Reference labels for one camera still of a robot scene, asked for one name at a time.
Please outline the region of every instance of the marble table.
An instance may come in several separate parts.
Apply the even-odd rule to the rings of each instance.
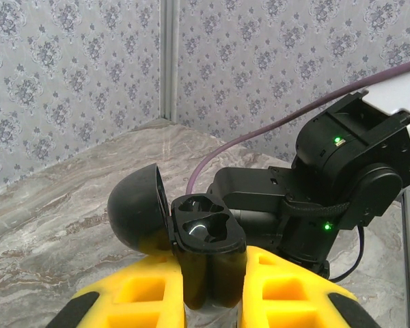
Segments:
[[[169,201],[182,195],[189,174],[222,141],[157,120],[0,190],[0,327],[45,327],[80,288],[140,259],[113,235],[107,220],[112,188],[131,172],[158,163]],[[225,166],[288,164],[233,147],[212,161],[195,190],[205,192]],[[339,235],[331,275],[358,253],[356,231]],[[405,327],[401,212],[393,204],[366,229],[359,268],[341,283],[383,328]],[[187,312],[189,327],[232,327],[236,311]]]

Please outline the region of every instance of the floral wallpaper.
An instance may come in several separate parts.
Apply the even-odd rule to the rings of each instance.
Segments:
[[[159,117],[159,8],[0,1],[0,186]]]
[[[225,140],[410,61],[410,0],[180,0],[179,30],[175,119]],[[245,145],[291,161],[307,119]]]

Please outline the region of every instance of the purple cable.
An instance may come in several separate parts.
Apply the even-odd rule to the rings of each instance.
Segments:
[[[337,99],[341,96],[345,96],[346,94],[349,94],[350,92],[354,92],[363,87],[368,87],[369,85],[372,85],[372,84],[383,82],[385,80],[391,79],[392,77],[396,77],[398,75],[401,75],[407,72],[410,72],[410,62],[399,65],[397,67],[389,68],[388,70],[384,70],[383,72],[376,73],[370,77],[366,77],[350,85],[341,87],[340,89],[333,91],[330,94],[327,94],[326,96],[323,96],[322,98],[319,98],[318,100],[315,100],[311,104],[308,104],[302,107],[300,110],[295,111],[291,113],[290,115],[287,115],[286,117],[270,125],[263,126],[262,128],[259,128],[258,130],[249,132],[245,135],[241,135],[240,137],[232,141],[229,141],[228,143],[225,143],[224,145],[218,147],[216,150],[208,154],[204,159],[202,159],[199,165],[194,169],[193,173],[190,176],[189,183],[187,184],[187,190],[185,192],[186,195],[191,194],[191,192],[193,191],[194,183],[197,177],[199,176],[200,172],[205,167],[205,165],[208,164],[217,155],[227,150],[228,148],[231,148],[232,146],[235,146],[236,144],[239,144],[240,142],[244,142],[251,138],[262,135],[263,133],[269,132],[273,130],[274,128],[279,128],[280,126],[283,126],[285,123],[289,123],[290,121],[293,121],[299,116],[302,116],[312,111],[313,109],[316,109],[322,105],[325,105],[326,103],[329,103],[330,101],[334,99]]]

